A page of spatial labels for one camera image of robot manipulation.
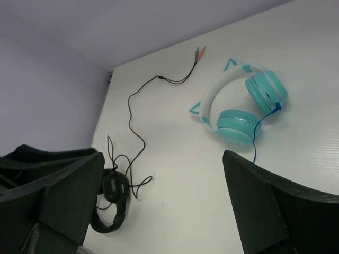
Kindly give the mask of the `teal cat ear headphones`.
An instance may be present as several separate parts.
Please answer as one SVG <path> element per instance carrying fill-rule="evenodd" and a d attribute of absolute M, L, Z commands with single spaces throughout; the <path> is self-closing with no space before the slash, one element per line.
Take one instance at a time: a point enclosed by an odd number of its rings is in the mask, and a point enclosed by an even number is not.
<path fill-rule="evenodd" d="M 223 66 L 204 66 L 197 78 L 200 94 L 187 118 L 227 150 L 255 149 L 263 123 L 284 109 L 289 95 L 268 67 L 230 58 Z"/>

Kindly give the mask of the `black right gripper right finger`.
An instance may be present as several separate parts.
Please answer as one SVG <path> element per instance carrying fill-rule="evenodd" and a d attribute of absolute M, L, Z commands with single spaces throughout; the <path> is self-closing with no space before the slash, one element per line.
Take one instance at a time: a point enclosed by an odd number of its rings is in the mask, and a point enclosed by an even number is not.
<path fill-rule="evenodd" d="M 244 253 L 338 253 L 338 196 L 269 172 L 233 151 L 223 166 Z"/>

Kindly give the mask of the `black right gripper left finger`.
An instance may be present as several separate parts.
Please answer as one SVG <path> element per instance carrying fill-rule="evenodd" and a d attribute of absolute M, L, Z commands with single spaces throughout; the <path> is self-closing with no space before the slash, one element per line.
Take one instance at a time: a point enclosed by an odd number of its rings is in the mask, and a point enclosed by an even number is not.
<path fill-rule="evenodd" d="M 1 157 L 1 253 L 76 253 L 99 191 L 104 155 L 26 144 Z"/>

